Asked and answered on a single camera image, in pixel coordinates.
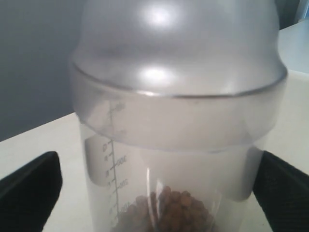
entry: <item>gray wall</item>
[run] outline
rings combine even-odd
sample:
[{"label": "gray wall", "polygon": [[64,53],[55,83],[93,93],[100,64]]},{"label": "gray wall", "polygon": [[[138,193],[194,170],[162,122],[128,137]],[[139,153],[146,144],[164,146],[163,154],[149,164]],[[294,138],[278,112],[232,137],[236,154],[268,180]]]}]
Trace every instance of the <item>gray wall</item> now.
[{"label": "gray wall", "polygon": [[73,112],[68,57],[85,0],[0,0],[0,141]]}]

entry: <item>shaker lid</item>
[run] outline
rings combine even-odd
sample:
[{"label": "shaker lid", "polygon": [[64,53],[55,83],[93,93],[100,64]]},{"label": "shaker lid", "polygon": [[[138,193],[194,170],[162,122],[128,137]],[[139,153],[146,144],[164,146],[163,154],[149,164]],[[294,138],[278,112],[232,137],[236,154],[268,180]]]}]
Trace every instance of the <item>shaker lid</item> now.
[{"label": "shaker lid", "polygon": [[235,96],[286,77],[268,0],[89,0],[74,66],[149,96]]}]

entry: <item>clear plastic container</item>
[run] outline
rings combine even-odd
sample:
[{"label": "clear plastic container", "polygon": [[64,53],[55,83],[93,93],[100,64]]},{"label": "clear plastic container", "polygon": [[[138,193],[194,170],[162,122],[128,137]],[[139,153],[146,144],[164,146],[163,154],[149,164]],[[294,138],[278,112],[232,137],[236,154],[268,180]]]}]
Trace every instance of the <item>clear plastic container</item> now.
[{"label": "clear plastic container", "polygon": [[88,1],[70,71],[96,232],[239,230],[285,86],[278,29],[268,0]]}]

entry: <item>dry pet food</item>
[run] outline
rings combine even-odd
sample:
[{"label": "dry pet food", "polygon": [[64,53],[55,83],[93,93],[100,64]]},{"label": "dry pet food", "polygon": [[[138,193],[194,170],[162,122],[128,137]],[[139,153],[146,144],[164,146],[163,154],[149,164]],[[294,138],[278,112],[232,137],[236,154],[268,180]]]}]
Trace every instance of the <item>dry pet food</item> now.
[{"label": "dry pet food", "polygon": [[188,191],[163,188],[157,197],[139,196],[119,215],[113,232],[217,232],[213,216]]}]

